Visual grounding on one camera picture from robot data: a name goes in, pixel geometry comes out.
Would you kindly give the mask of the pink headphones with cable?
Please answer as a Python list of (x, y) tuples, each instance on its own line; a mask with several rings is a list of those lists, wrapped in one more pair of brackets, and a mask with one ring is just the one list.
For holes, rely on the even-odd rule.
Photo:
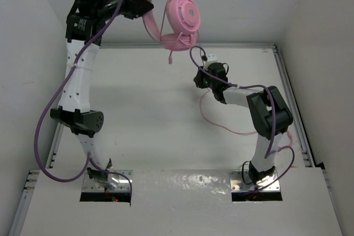
[[(142, 16), (142, 19), (149, 36), (169, 51), (168, 62), (170, 64), (173, 62), (172, 53), (192, 51), (198, 47), (197, 37), (201, 15), (193, 0), (167, 0), (161, 25), (157, 24), (152, 11)], [(204, 66), (207, 53), (203, 48), (199, 50), (202, 60), (200, 66)]]

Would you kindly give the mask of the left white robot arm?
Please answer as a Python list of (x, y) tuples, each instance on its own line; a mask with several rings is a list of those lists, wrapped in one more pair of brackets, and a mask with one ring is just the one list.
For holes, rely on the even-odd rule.
[(110, 163), (97, 144), (104, 115), (90, 105), (93, 67), (102, 36), (115, 17), (137, 19), (153, 8), (147, 0), (74, 0), (67, 15), (66, 77), (59, 88), (58, 106), (51, 109), (50, 116), (76, 135), (94, 167), (106, 169)]

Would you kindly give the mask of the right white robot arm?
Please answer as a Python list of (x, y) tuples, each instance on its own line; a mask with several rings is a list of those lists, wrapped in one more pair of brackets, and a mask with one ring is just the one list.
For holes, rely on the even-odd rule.
[(257, 132), (257, 142), (253, 158), (249, 162), (248, 176), (255, 185), (272, 175), (278, 144), (293, 123), (293, 115), (278, 88), (232, 85), (228, 82), (224, 64), (220, 62), (199, 66), (194, 82), (198, 88), (210, 89), (220, 103), (233, 104), (249, 110)]

